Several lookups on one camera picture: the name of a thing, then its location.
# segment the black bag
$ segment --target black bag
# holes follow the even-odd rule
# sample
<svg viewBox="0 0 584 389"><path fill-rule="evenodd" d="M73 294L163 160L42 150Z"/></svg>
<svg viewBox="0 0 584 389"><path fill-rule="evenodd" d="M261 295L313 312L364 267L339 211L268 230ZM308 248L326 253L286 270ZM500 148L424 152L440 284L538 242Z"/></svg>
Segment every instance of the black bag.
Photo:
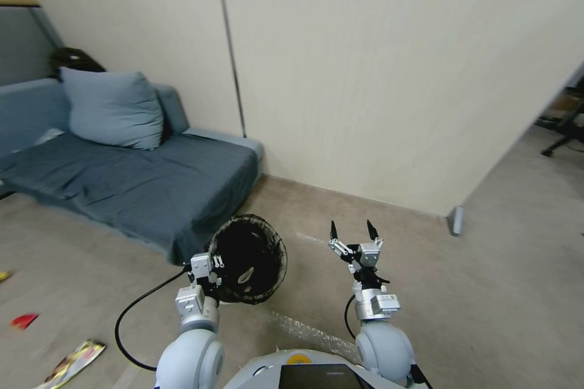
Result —
<svg viewBox="0 0 584 389"><path fill-rule="evenodd" d="M61 67L73 70L83 70L91 72L104 72L103 68L95 59L80 49L72 47L61 47L51 53L49 57L51 73L50 78L61 82Z"/></svg>

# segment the blue pillow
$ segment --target blue pillow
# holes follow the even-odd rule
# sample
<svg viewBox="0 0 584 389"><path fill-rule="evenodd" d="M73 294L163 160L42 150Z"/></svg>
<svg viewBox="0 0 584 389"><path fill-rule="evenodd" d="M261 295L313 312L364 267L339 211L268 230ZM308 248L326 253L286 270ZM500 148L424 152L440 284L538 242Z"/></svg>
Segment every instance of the blue pillow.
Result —
<svg viewBox="0 0 584 389"><path fill-rule="evenodd" d="M111 146L156 149L164 116L154 87L140 72L93 73L61 67L71 101L69 129Z"/></svg>

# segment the chair leg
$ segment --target chair leg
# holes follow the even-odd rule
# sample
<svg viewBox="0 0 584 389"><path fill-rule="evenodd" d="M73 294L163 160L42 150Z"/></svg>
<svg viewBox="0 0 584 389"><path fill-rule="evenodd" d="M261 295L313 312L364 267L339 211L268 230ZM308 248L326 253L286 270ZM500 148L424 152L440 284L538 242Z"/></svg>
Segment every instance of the chair leg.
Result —
<svg viewBox="0 0 584 389"><path fill-rule="evenodd" d="M563 146L564 144L569 143L571 139L572 139L571 136L565 136L564 138L556 141L549 148L545 149L544 151L541 151L541 154L543 156L551 157L554 154L554 150L556 150L560 146Z"/></svg>

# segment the trash can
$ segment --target trash can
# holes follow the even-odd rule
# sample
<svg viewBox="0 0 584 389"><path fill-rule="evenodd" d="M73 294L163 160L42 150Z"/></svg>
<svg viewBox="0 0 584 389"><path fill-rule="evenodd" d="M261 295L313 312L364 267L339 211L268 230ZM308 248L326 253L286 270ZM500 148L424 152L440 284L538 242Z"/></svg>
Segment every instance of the trash can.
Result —
<svg viewBox="0 0 584 389"><path fill-rule="evenodd" d="M211 256L220 255L221 301L258 304L282 284L288 255L278 233L253 214L235 216L223 224L209 244Z"/></svg>

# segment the floor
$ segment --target floor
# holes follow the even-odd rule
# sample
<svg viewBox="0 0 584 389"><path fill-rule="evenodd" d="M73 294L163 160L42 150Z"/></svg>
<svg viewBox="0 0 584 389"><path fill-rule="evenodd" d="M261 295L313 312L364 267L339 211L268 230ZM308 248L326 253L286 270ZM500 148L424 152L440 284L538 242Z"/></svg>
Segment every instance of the floor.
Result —
<svg viewBox="0 0 584 389"><path fill-rule="evenodd" d="M242 212L279 232L288 273L266 303L221 307L220 383L277 347L354 353L342 322L352 279L324 241L331 219L345 242L366 240L369 218L386 240L380 272L402 304L394 323L435 388L582 387L584 155L562 148L540 156L554 139L533 128L519 141L465 204L460 238L443 218L262 179ZM116 349L113 326L127 303L176 268L113 230L23 195L0 201L0 239L0 269L15 273L0 284L2 387L34 387L85 339L108 349L68 389L152 386L152 373ZM143 361L156 364L175 338L173 301L185 285L178 280L127 315L122 338ZM26 331L9 327L26 312L41 315Z"/></svg>

